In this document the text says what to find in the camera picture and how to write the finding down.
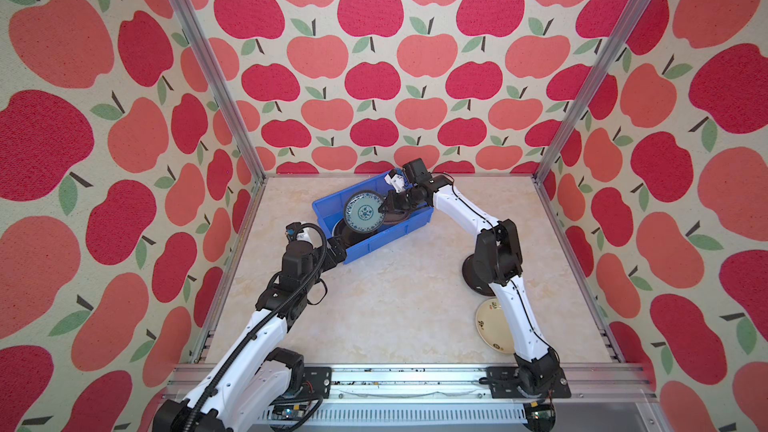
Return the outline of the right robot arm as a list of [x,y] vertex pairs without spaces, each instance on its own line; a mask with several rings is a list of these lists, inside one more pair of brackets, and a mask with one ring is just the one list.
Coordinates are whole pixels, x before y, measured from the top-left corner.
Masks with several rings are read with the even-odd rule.
[[470,274],[493,292],[504,313],[515,346],[516,385],[526,397],[550,394],[560,382],[562,368],[527,297],[516,224],[483,211],[459,192],[452,178],[431,174],[420,159],[391,170],[385,181],[389,190],[382,203],[383,213],[410,212],[426,205],[449,216],[475,240]]

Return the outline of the black plate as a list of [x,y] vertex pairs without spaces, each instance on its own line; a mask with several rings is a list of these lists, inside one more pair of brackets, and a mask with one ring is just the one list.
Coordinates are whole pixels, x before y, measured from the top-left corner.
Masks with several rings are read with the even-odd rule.
[[334,227],[333,236],[338,238],[345,248],[349,248],[369,239],[373,233],[357,232],[351,229],[344,220],[340,220]]
[[466,285],[475,293],[485,296],[493,297],[494,292],[491,287],[480,280],[474,268],[474,255],[469,255],[462,264],[462,277]]

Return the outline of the blue patterned plate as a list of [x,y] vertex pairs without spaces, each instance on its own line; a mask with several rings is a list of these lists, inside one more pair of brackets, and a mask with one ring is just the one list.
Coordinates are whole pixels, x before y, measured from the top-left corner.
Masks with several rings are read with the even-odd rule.
[[360,191],[351,196],[343,208],[343,220],[353,232],[369,234],[376,232],[384,222],[381,211],[384,198],[371,190]]

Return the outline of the cream yellow plate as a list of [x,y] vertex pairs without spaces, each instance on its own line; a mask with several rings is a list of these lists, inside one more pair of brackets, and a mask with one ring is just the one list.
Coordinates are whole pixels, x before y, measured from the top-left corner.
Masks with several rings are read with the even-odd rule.
[[475,326],[488,347],[505,355],[514,354],[514,339],[496,298],[489,298],[479,305],[475,313]]

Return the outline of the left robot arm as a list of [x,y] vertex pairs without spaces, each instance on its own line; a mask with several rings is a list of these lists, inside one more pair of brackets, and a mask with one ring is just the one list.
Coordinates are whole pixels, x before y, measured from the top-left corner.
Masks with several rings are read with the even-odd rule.
[[311,304],[309,292],[322,273],[346,260],[346,248],[312,223],[289,224],[286,237],[281,269],[237,340],[182,400],[159,407],[152,431],[248,431],[273,406],[283,410],[305,402],[305,412],[278,413],[287,423],[273,429],[293,431],[322,404],[323,393],[306,377],[304,356],[280,342]]

